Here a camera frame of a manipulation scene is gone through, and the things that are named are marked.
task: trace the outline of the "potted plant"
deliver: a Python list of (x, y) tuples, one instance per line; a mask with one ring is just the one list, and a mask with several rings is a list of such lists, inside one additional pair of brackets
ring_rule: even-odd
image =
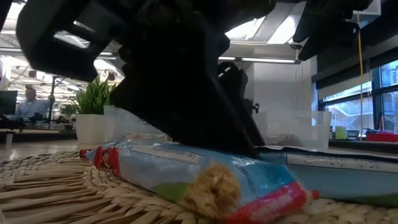
[(100, 144), (106, 134), (106, 117), (104, 106), (110, 105), (111, 88), (108, 82), (100, 82), (100, 78), (87, 85), (86, 91), (80, 90), (73, 101), (78, 114), (76, 116), (76, 135), (80, 143)]
[(63, 105), (60, 110), (61, 114), (65, 114), (68, 118), (68, 124), (65, 125), (65, 130), (71, 131), (73, 129), (73, 125), (69, 124), (70, 116), (76, 113), (75, 105)]

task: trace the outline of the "computer monitor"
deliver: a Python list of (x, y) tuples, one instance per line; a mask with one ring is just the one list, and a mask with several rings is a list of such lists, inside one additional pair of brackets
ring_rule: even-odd
[(15, 114), (18, 91), (0, 91), (0, 114)]

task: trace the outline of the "yellow cup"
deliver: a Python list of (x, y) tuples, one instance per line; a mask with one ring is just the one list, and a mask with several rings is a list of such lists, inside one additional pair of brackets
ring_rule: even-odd
[(345, 140), (347, 138), (347, 128), (345, 126), (336, 126), (336, 139)]

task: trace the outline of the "man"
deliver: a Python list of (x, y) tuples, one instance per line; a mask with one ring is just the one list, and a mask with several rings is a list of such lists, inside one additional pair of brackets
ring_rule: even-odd
[(48, 100), (36, 100), (36, 90), (33, 88), (26, 89), (25, 91), (26, 101), (21, 103), (16, 109), (14, 116), (9, 119), (17, 118), (31, 118), (35, 116), (35, 113), (39, 113), (42, 116), (47, 115), (47, 110), (50, 108), (51, 99), (55, 101), (54, 96), (50, 95)]

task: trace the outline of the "snack bag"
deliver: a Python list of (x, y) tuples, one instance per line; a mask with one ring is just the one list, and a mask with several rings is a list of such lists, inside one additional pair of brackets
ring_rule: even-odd
[(98, 169), (226, 223), (267, 223), (318, 197), (285, 166), (178, 144), (119, 139), (86, 157)]

